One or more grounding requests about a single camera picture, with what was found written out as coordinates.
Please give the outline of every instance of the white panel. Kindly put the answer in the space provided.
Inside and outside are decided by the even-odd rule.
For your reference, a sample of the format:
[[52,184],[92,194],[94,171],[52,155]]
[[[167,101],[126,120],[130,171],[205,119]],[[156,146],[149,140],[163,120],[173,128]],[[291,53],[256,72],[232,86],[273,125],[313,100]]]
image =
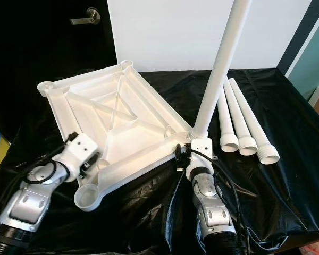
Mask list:
[[[276,67],[311,0],[253,0],[231,68]],[[117,60],[211,69],[232,0],[108,0]]]

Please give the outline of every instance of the white cylindrical leg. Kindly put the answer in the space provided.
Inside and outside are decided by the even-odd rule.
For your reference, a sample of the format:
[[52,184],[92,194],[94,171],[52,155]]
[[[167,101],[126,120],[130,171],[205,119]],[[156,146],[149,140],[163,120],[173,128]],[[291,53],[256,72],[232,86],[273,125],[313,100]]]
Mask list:
[[239,86],[233,78],[229,79],[229,82],[246,120],[250,133],[258,145],[257,156],[259,157],[260,162],[264,165],[277,162],[280,159],[280,156],[276,148],[270,144],[265,132],[260,126],[259,121],[255,117]]
[[232,121],[228,110],[227,101],[223,88],[221,87],[220,97],[217,101],[217,109],[219,112],[221,138],[220,145],[224,152],[234,152],[239,149],[238,138],[234,134]]
[[208,127],[219,98],[220,88],[230,67],[250,4],[251,0],[234,0],[195,125],[190,131],[191,138],[208,136]]
[[250,136],[249,130],[246,125],[244,116],[238,105],[236,97],[230,87],[228,79],[224,80],[224,92],[227,98],[229,111],[232,116],[233,124],[235,127],[236,135],[239,139],[239,152],[242,155],[252,155],[257,151],[257,145],[253,137]]

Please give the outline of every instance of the black cable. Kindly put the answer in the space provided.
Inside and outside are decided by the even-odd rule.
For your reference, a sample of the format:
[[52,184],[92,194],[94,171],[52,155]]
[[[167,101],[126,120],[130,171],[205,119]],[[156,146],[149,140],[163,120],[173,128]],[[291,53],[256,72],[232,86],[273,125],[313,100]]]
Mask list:
[[249,230],[248,230],[248,228],[246,228],[245,230],[246,230],[247,254],[250,255]]
[[16,184],[20,181],[20,179],[25,175],[25,172],[27,169],[30,169],[30,167],[22,170],[21,172],[17,173],[17,175],[9,182],[9,184],[6,186],[6,188],[4,189],[4,191],[1,193],[0,196],[0,205],[3,202],[3,205],[6,205],[8,202],[8,199],[10,198],[10,194],[12,193],[12,191],[14,190],[14,188],[16,187]]
[[219,198],[221,199],[221,201],[222,201],[224,204],[226,204],[226,202],[225,202],[224,199],[223,199],[223,196],[220,194],[220,191],[219,191],[219,189],[217,188],[217,184],[215,183],[215,180],[216,180],[218,174],[219,174],[219,171],[216,172],[215,178],[214,178],[214,185],[215,185],[216,193],[217,193],[217,195],[219,196]]
[[5,200],[3,200],[4,206],[7,204],[8,200],[11,198],[11,194],[16,189],[16,186],[19,185],[19,183],[23,179],[23,177],[26,176],[28,174],[28,172],[33,170],[35,167],[37,167],[38,165],[41,165],[45,159],[48,159],[46,156],[45,156],[45,158],[39,159],[38,161],[32,163],[31,165],[29,165],[28,167],[23,169],[21,172],[17,173],[17,175],[14,177],[14,179],[9,183],[9,185],[5,189],[5,191],[8,190],[8,193],[7,193]]
[[216,166],[220,172],[222,172],[222,174],[224,175],[224,177],[226,178],[226,180],[228,181],[231,190],[234,194],[235,197],[235,201],[236,201],[236,214],[237,214],[237,238],[238,238],[238,242],[240,245],[242,245],[242,235],[241,235],[241,221],[242,221],[242,216],[241,216],[241,209],[240,209],[240,203],[239,203],[239,198],[238,198],[238,194],[236,192],[235,186],[234,186],[234,182],[233,180],[229,177],[229,175],[225,172],[225,170],[223,170],[217,163],[215,163],[211,158],[207,157],[206,155],[204,155],[203,153],[197,151],[197,150],[193,150],[190,148],[186,149],[187,152],[193,152],[195,154],[198,154],[202,157],[204,157],[205,159],[207,159],[209,162],[212,163],[212,165]]
[[73,132],[71,134],[69,134],[68,138],[60,145],[58,146],[57,148],[55,148],[53,151],[45,154],[45,155],[41,155],[40,157],[37,157],[35,159],[35,161],[42,161],[44,159],[47,159],[47,158],[50,158],[54,155],[57,154],[57,152],[59,152],[61,149],[63,149],[65,147],[65,145],[67,144],[68,141],[73,141],[73,139],[75,139],[76,137],[78,136],[78,134],[76,132]]
[[53,160],[49,160],[48,163],[51,163],[53,165],[53,169],[52,169],[52,172],[50,173],[49,176],[45,177],[44,179],[42,180],[39,180],[39,181],[31,181],[30,179],[28,179],[28,174],[25,175],[23,177],[23,181],[28,183],[28,184],[40,184],[40,183],[43,183],[43,182],[46,182],[47,180],[51,179],[51,177],[55,174],[56,170],[57,170],[57,165],[56,163],[53,161]]
[[65,169],[65,171],[66,171],[66,177],[65,177],[65,179],[63,180],[63,182],[65,182],[69,177],[70,177],[70,170],[68,169],[68,167],[67,166],[65,166],[65,164],[63,164],[63,163],[61,163],[61,162],[59,162],[59,161],[57,161],[57,163],[59,163],[59,164],[61,164],[63,167],[64,167],[64,169]]

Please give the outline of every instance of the door lever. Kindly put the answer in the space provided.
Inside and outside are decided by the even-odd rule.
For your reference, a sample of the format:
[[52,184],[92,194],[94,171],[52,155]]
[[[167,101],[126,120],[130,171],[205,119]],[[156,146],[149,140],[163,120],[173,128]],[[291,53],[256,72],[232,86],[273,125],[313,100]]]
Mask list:
[[72,25],[92,24],[97,25],[100,22],[100,15],[97,9],[90,7],[86,10],[87,18],[70,19]]

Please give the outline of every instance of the black plastic sheet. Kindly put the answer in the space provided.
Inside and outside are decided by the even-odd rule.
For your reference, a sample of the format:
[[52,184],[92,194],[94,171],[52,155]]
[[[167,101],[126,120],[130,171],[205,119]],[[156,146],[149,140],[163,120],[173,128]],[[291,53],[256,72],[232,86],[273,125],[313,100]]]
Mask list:
[[[193,126],[209,74],[180,71],[142,76]],[[319,116],[277,69],[234,70],[228,77],[236,79],[281,157],[267,166],[256,155],[222,152],[215,111],[209,126],[213,151],[237,184],[252,237],[267,247],[287,236],[319,238]],[[23,124],[1,164],[0,193],[27,162],[62,142],[47,99],[37,97],[34,107],[22,116]],[[234,213],[231,191],[222,181],[219,184]],[[56,189],[29,253],[204,254],[191,183],[184,172],[176,171],[174,160],[107,195],[92,212],[74,205],[76,189],[76,182]],[[271,253],[253,241],[251,246],[256,252]]]

